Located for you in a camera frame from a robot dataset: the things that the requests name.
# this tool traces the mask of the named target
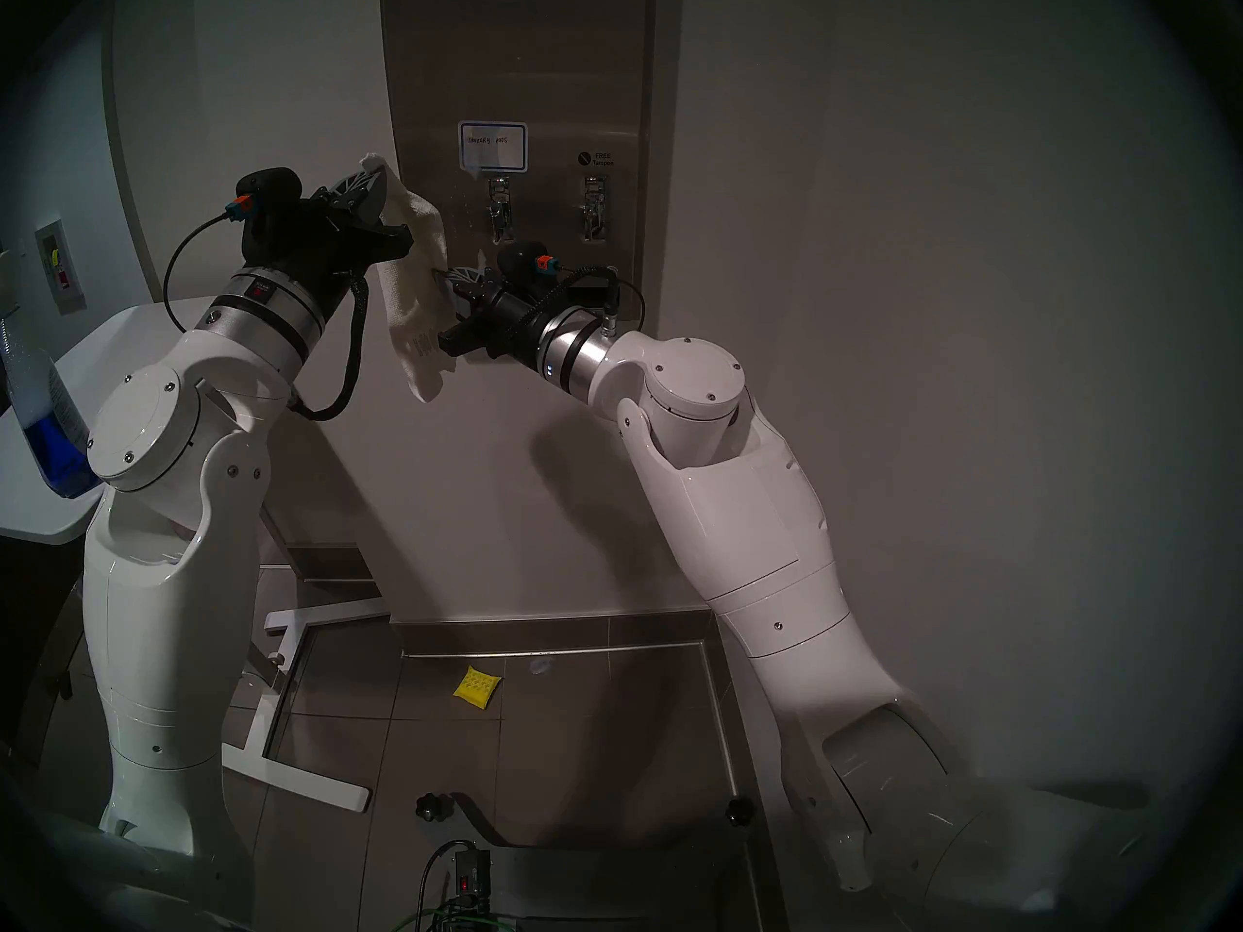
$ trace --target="stainless steel panel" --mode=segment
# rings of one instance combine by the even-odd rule
[[[543,241],[568,267],[610,265],[634,280],[650,0],[380,4],[399,171],[440,209],[449,262],[496,255],[488,174],[459,168],[457,123],[518,122],[528,170],[503,174],[515,237]],[[607,229],[592,242],[587,176],[608,178]]]

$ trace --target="tile floor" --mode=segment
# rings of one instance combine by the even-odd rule
[[[265,569],[268,610],[374,594],[298,585]],[[454,698],[474,664],[503,677],[486,711]],[[35,785],[42,804],[98,820],[107,734],[83,646],[57,703]],[[257,686],[239,682],[222,738],[241,746]],[[296,670],[273,757],[373,789],[363,814],[225,772],[230,815],[255,856],[259,932],[387,932],[414,911],[431,846],[426,792],[462,792],[511,844],[641,845],[720,815],[731,793],[697,646],[547,657],[401,659],[385,621],[316,629]],[[441,876],[433,874],[431,886]],[[746,880],[728,911],[755,928]]]

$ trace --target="handwritten label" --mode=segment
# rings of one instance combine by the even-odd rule
[[[526,173],[526,123],[457,124],[457,163],[467,173]]]

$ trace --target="label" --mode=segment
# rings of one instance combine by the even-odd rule
[[[467,173],[526,173],[527,124],[459,123],[457,164]]]
[[[276,285],[270,280],[264,280],[262,277],[255,277],[254,282],[242,293],[247,299],[259,301],[260,303],[267,303],[276,292]]]
[[[61,380],[56,364],[50,360],[47,364],[47,389],[52,395],[52,413],[56,415],[56,423],[61,425],[70,444],[86,454],[86,439],[89,436],[89,431],[87,431],[82,415],[78,414],[77,404],[73,403],[73,398],[65,388],[65,381]]]
[[[612,153],[592,152],[589,149],[584,149],[582,153],[578,154],[578,165],[579,167],[612,167],[613,165],[613,154]]]

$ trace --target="spray bottle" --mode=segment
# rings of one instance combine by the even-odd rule
[[[44,481],[61,497],[78,497],[99,478],[86,460],[86,424],[52,358],[39,347],[17,302],[17,261],[0,252],[0,360],[12,413]]]

